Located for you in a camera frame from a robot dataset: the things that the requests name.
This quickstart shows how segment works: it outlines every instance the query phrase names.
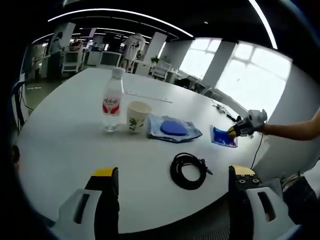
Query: blue sponge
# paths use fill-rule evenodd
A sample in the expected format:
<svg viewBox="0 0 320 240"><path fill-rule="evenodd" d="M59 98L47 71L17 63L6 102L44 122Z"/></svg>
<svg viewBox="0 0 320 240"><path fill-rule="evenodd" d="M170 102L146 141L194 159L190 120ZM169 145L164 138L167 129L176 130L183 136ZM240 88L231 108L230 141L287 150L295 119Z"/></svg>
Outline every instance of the blue sponge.
<svg viewBox="0 0 320 240"><path fill-rule="evenodd" d="M185 136L188 134L187 129L177 121L165 120L160 127L161 132L172 136Z"/></svg>

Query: black ceiling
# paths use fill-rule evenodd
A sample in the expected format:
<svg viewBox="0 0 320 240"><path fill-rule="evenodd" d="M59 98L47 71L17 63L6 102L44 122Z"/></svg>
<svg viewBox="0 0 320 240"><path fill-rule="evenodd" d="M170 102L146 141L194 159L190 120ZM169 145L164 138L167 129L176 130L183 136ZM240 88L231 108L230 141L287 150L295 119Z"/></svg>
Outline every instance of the black ceiling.
<svg viewBox="0 0 320 240"><path fill-rule="evenodd" d="M292 9L283 4L281 0L256 0L256 2L270 24L278 51L292 58L296 65L307 72L313 71L317 66L311 59L313 55L318 57L316 55L319 54L319 45ZM314 21L316 18L316 14L312 14L314 11L310 10L311 8L306 3L300 4L302 3L300 0L295 2L299 7L303 6L302 10L305 13L309 13L308 20L312 22L313 28L319 27ZM266 29L248 0L197 1L196 4L187 1L124 3L123 1L81 0L58 7L48 17L53 18L71 11L96 8L120 9L149 15L177 26L195 38L224 38L272 48ZM86 28L108 28L141 32L150 37L155 31L158 31L168 35L168 41L192 39L185 33L153 19L130 13L103 10L74 13L55 19L44 25L38 31L35 39L52 33L58 24L65 22L76 23L74 32L81 33L81 36L87 34ZM104 30L98 29L96 32L103 33Z"/></svg>

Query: paper cup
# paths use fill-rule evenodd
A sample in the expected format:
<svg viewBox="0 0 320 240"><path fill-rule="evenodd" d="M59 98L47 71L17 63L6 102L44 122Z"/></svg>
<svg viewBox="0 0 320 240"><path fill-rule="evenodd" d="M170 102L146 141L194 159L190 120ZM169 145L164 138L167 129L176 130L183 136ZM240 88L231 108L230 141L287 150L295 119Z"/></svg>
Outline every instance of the paper cup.
<svg viewBox="0 0 320 240"><path fill-rule="evenodd" d="M152 108L142 101L132 101L126 111L126 124L132 133L140 133Z"/></svg>

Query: white table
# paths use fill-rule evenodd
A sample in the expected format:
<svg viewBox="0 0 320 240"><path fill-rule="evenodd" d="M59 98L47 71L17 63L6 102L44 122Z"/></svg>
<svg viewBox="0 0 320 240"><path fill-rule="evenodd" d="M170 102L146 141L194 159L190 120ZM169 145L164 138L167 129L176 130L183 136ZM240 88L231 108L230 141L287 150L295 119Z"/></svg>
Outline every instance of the white table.
<svg viewBox="0 0 320 240"><path fill-rule="evenodd" d="M110 76L110 70L98 68L76 74L38 105L20 132L19 177L31 204L42 215L55 221L61 204L83 189L92 173L116 166L119 232L149 230L190 216L227 193L229 165L250 167L259 137L239 138L238 148L211 143L211 124L226 130L233 122L217 112L211 99L152 78L125 73L125 91L163 101L125 95L121 121L126 120L129 102L144 101L156 115L192 121L203 136L175 144L126 131L103 132L102 95ZM171 162L182 152L206 159L213 172L196 190L182 189L171 180Z"/></svg>

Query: window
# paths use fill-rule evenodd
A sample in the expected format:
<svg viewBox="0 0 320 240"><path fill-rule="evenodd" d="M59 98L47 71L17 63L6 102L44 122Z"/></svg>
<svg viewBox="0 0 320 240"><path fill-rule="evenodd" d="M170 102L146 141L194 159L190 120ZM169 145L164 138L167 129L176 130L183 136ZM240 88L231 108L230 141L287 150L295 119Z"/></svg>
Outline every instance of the window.
<svg viewBox="0 0 320 240"><path fill-rule="evenodd" d="M179 70L202 80L220 43L221 39L195 39L184 56Z"/></svg>
<svg viewBox="0 0 320 240"><path fill-rule="evenodd" d="M273 50L241 42L216 88L247 110L274 112L289 77L292 60Z"/></svg>

